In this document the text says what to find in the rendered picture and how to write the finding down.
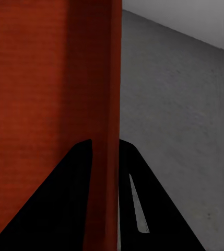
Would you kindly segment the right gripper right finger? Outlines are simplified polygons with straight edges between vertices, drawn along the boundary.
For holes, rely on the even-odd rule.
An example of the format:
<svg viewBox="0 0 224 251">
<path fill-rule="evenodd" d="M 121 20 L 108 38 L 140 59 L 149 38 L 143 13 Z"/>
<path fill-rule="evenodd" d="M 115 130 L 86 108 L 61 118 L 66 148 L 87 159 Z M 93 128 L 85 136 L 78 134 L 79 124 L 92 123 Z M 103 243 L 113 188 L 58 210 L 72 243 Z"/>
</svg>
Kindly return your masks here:
<svg viewBox="0 0 224 251">
<path fill-rule="evenodd" d="M 129 175 L 150 233 L 138 230 Z M 205 251 L 138 149 L 119 139 L 121 251 Z"/>
</svg>

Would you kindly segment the storage box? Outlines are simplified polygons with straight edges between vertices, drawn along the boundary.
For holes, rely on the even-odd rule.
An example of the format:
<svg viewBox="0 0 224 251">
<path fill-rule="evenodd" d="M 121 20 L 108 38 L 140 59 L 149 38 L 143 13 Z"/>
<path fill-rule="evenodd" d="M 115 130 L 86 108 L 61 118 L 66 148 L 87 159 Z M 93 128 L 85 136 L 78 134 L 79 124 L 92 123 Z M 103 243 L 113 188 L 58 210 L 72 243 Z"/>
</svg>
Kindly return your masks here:
<svg viewBox="0 0 224 251">
<path fill-rule="evenodd" d="M 0 0 L 0 234 L 92 140 L 82 251 L 117 251 L 122 0 Z"/>
</svg>

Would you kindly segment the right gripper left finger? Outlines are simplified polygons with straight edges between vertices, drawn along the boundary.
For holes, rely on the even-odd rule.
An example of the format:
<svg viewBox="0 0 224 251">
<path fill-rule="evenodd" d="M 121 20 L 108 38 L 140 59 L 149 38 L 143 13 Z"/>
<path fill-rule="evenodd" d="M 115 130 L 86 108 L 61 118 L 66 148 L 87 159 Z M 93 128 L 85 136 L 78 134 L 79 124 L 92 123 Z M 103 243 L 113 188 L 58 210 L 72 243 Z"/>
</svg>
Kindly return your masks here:
<svg viewBox="0 0 224 251">
<path fill-rule="evenodd" d="M 0 251 L 82 251 L 92 140 L 74 145 L 0 234 Z"/>
</svg>

